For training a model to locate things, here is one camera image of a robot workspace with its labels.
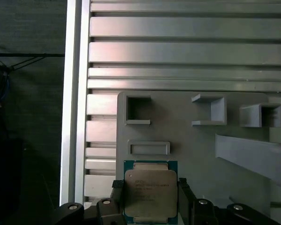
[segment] black cable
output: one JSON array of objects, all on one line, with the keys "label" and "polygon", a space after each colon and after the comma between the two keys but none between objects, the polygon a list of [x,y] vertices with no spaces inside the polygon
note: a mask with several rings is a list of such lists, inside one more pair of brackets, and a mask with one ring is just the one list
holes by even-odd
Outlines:
[{"label": "black cable", "polygon": [[31,58],[31,59],[28,59],[28,60],[25,60],[25,61],[22,61],[22,62],[19,62],[19,63],[13,64],[13,65],[11,65],[10,67],[15,67],[15,66],[18,66],[18,65],[20,65],[20,64],[23,64],[23,63],[25,63],[25,62],[28,62],[28,61],[34,60],[34,59],[36,59],[36,58],[37,58],[37,57],[33,57],[33,58]]},{"label": "black cable", "polygon": [[0,60],[0,63],[6,67],[6,65]]},{"label": "black cable", "polygon": [[16,71],[16,70],[18,70],[18,69],[24,68],[24,67],[26,67],[26,66],[29,66],[29,65],[31,65],[31,64],[33,64],[33,63],[35,63],[35,62],[38,62],[38,61],[40,61],[40,60],[43,60],[44,58],[45,58],[45,57],[42,57],[42,58],[40,58],[40,59],[38,59],[38,60],[35,60],[35,61],[31,62],[31,63],[28,63],[28,64],[24,65],[24,66],[21,66],[21,67],[19,67],[19,68],[13,69],[13,71]]}]

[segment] rectangular slot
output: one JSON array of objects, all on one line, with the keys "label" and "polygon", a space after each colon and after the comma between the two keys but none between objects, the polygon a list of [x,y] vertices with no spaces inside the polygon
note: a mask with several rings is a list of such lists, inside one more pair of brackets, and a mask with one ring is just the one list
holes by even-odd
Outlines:
[{"label": "rectangular slot", "polygon": [[130,154],[169,155],[170,142],[128,141]]},{"label": "rectangular slot", "polygon": [[150,96],[126,97],[126,124],[150,124],[148,117],[152,111]]}]

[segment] gray square holder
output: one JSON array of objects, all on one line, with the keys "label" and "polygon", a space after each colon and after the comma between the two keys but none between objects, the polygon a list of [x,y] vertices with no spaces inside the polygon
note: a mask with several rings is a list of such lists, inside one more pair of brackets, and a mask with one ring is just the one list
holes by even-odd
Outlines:
[{"label": "gray square holder", "polygon": [[279,128],[281,127],[281,104],[260,103],[242,106],[240,122],[242,127]]}]

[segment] dark background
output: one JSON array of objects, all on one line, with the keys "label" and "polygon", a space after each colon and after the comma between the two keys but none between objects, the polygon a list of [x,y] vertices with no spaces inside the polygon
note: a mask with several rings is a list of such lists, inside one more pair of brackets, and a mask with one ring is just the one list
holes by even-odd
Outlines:
[{"label": "dark background", "polygon": [[[0,53],[64,53],[66,10],[66,0],[0,1]],[[0,58],[7,66],[25,59]],[[63,74],[64,58],[10,74],[1,115],[24,140],[21,204],[9,219],[14,224],[33,224],[36,215],[59,204]]]}]

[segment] gray plastic plate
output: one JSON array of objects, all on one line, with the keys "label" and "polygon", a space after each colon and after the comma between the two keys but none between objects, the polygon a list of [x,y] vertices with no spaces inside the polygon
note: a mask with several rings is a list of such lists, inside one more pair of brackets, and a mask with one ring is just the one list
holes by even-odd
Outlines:
[{"label": "gray plastic plate", "polygon": [[[213,95],[225,98],[226,108],[222,107],[219,112],[226,111],[226,125],[210,122],[214,113],[210,103],[192,102],[198,94],[204,94],[204,98]],[[240,127],[239,119],[242,105],[266,102],[268,97],[262,93],[121,92],[118,96],[116,178],[124,178],[125,160],[176,160],[178,177],[187,178],[197,197],[215,204],[230,198],[269,215],[269,179],[215,157],[215,134],[268,141],[268,128]],[[193,121],[204,121],[202,124],[207,125],[192,126]]]}]

